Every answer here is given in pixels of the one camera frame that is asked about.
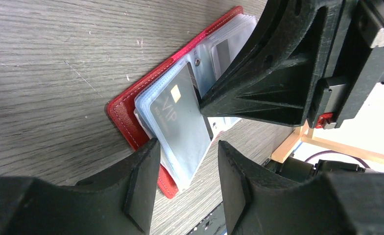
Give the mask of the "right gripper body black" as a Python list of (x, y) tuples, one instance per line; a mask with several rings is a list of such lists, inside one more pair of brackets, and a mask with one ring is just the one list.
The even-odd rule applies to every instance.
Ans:
[(384, 84), (384, 0), (346, 0), (308, 112), (310, 128), (353, 119), (378, 83)]

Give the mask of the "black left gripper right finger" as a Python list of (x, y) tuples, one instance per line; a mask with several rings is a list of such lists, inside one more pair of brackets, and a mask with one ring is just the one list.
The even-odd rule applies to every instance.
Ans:
[(384, 173), (322, 173), (302, 183), (218, 143), (230, 235), (384, 235)]

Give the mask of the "white magnetic stripe card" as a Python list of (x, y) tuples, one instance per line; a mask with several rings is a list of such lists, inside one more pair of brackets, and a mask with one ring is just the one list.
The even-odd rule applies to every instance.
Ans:
[(211, 50), (216, 80), (226, 71), (231, 64), (228, 40), (224, 40), (214, 46)]

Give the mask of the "red card holder wallet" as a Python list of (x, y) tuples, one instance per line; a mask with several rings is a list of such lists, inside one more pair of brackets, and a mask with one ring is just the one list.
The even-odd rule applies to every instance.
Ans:
[[(145, 103), (145, 98), (155, 91), (153, 85), (176, 65), (189, 62), (194, 74), (192, 83), (199, 103), (203, 95), (217, 81), (211, 54), (212, 48), (218, 43), (228, 40), (232, 62), (249, 39), (256, 25), (257, 18), (255, 16), (244, 14), (243, 8), (236, 6), (108, 104), (107, 112), (110, 118), (133, 149), (138, 149), (150, 138), (158, 138), (153, 131), (156, 125), (150, 123), (149, 105)], [(211, 139), (206, 151), (207, 154), (217, 136), (232, 128), (239, 121), (239, 118), (202, 116), (205, 119)], [(159, 141), (161, 143), (161, 156), (157, 186), (167, 198), (171, 199), (177, 193), (189, 188), (190, 185), (186, 187), (178, 182), (168, 164), (163, 142)]]

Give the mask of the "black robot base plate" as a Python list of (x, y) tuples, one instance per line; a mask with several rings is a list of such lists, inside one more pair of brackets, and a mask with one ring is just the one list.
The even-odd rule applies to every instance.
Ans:
[(221, 202), (204, 219), (193, 227), (187, 235), (226, 235), (224, 205)]

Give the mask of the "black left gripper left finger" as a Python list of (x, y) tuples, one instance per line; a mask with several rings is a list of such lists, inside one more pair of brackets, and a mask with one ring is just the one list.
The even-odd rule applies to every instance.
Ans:
[(147, 235), (160, 156), (151, 139), (74, 186), (0, 177), (0, 235)]

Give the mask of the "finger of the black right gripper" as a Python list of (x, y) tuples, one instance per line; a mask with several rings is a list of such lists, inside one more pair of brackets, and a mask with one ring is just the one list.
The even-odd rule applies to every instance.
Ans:
[(200, 102), (207, 117), (314, 126), (342, 0), (269, 0), (241, 51)]

